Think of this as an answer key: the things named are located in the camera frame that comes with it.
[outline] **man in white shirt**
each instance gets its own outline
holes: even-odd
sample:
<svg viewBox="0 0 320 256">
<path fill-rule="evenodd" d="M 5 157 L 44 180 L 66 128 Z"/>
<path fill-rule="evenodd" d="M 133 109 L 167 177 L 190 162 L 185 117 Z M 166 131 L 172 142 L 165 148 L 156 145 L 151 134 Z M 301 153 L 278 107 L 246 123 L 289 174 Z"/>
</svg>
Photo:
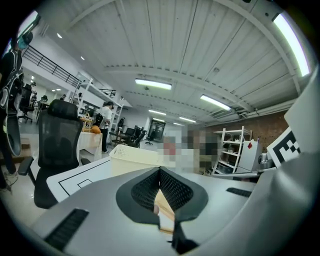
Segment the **man in white shirt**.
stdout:
<svg viewBox="0 0 320 256">
<path fill-rule="evenodd" d="M 107 135 L 110 121 L 112 118 L 112 109 L 114 108 L 114 103 L 112 101 L 103 103 L 103 107 L 100 109 L 99 113 L 103 116 L 103 120 L 100 123 L 100 130 L 102 132 L 102 153 L 108 153 L 107 151 Z"/>
</svg>

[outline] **metal railing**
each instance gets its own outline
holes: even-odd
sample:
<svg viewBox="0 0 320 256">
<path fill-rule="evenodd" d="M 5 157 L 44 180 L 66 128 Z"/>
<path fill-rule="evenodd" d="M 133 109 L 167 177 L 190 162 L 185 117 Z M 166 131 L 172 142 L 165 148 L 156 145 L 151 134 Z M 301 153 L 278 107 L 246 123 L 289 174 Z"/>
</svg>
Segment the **metal railing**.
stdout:
<svg viewBox="0 0 320 256">
<path fill-rule="evenodd" d="M 48 59 L 46 56 L 44 56 L 41 52 L 37 51 L 32 46 L 29 45 L 22 56 L 25 57 L 27 60 L 33 62 L 37 66 L 50 72 L 52 75 L 62 79 L 66 83 L 74 87 L 77 87 L 79 79 L 77 79 L 75 76 L 64 70 L 58 64 L 54 63 L 52 60 Z"/>
</svg>

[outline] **chair headrest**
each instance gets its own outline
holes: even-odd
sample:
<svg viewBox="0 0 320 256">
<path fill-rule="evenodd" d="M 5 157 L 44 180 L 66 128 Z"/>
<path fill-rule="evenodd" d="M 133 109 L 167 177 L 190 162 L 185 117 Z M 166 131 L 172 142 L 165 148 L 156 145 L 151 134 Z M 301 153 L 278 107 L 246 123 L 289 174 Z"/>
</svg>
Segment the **chair headrest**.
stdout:
<svg viewBox="0 0 320 256">
<path fill-rule="evenodd" d="M 59 117 L 63 119 L 69 120 L 77 120 L 78 119 L 78 111 L 77 106 L 66 102 L 60 99 L 54 99 L 49 108 L 48 114 L 54 117 Z"/>
</svg>

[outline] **brick wall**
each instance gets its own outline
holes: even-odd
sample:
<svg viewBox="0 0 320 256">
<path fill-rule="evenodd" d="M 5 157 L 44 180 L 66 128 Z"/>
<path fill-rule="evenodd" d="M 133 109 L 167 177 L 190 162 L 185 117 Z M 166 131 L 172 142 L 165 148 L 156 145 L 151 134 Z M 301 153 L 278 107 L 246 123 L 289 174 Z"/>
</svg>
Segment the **brick wall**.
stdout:
<svg viewBox="0 0 320 256">
<path fill-rule="evenodd" d="M 248 131 L 252 131 L 252 137 L 256 141 L 260 137 L 263 152 L 267 152 L 267 146 L 275 141 L 289 126 L 285 120 L 286 111 L 269 115 L 258 116 L 255 118 L 243 119 L 236 122 L 221 125 L 209 126 L 214 132 L 226 130 L 240 130 L 242 126 Z"/>
</svg>

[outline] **doorway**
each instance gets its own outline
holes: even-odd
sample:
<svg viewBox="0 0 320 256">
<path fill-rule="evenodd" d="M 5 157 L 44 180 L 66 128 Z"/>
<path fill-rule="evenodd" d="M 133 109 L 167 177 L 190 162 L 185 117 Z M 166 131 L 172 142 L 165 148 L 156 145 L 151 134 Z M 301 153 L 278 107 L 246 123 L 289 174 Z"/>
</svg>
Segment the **doorway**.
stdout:
<svg viewBox="0 0 320 256">
<path fill-rule="evenodd" d="M 162 136 L 164 134 L 166 123 L 152 120 L 148 137 L 151 136 L 151 133 L 154 131 L 154 140 L 161 141 Z"/>
</svg>

